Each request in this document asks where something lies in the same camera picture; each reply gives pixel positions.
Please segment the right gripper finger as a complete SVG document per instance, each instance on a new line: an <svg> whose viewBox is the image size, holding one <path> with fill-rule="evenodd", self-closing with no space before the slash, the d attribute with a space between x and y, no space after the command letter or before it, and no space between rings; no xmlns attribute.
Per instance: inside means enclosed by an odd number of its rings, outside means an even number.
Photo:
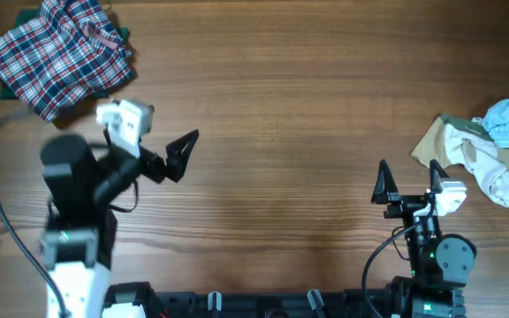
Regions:
<svg viewBox="0 0 509 318"><path fill-rule="evenodd" d="M430 191L432 193L441 193L443 191L442 184L449 178L449 176L436 159L429 161L429 178Z"/></svg>
<svg viewBox="0 0 509 318"><path fill-rule="evenodd" d="M399 189L385 159L379 163L376 184L371 196L375 204L391 204L399 201Z"/></svg>

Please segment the plaid navy red shirt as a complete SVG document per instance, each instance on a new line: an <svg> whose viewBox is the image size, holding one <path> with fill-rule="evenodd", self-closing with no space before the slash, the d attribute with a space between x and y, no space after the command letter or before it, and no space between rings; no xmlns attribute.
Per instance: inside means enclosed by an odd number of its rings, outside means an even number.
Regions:
<svg viewBox="0 0 509 318"><path fill-rule="evenodd" d="M132 52L96 0L45 0L0 36L0 80L46 122L133 78Z"/></svg>

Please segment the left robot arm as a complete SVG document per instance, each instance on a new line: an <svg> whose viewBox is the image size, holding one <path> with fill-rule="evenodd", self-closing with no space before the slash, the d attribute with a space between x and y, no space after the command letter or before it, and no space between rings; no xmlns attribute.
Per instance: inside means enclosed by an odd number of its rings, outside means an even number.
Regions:
<svg viewBox="0 0 509 318"><path fill-rule="evenodd" d="M113 142L89 143L78 134L50 140L41 152L50 189L49 217L41 248L48 284L48 317L164 317L148 282L111 284L112 252L121 207L113 201L139 177L178 182L199 138L191 131L161 157L139 147L133 156Z"/></svg>

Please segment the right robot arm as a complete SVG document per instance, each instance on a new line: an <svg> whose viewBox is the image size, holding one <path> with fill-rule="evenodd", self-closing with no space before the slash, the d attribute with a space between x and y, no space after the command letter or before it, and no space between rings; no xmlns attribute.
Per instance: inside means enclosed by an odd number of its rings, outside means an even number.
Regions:
<svg viewBox="0 0 509 318"><path fill-rule="evenodd" d="M463 182L451 178L437 160L429 162L429 187L421 195L399 192L388 163L381 160L371 202L384 205L384 218L400 219L395 230L369 256L361 290L373 317L464 317L462 289L474 268L475 245L459 234L444 235L439 219L459 209L467 198ZM377 304L368 291L368 271L389 245L406 241L410 277L396 276L382 290Z"/></svg>

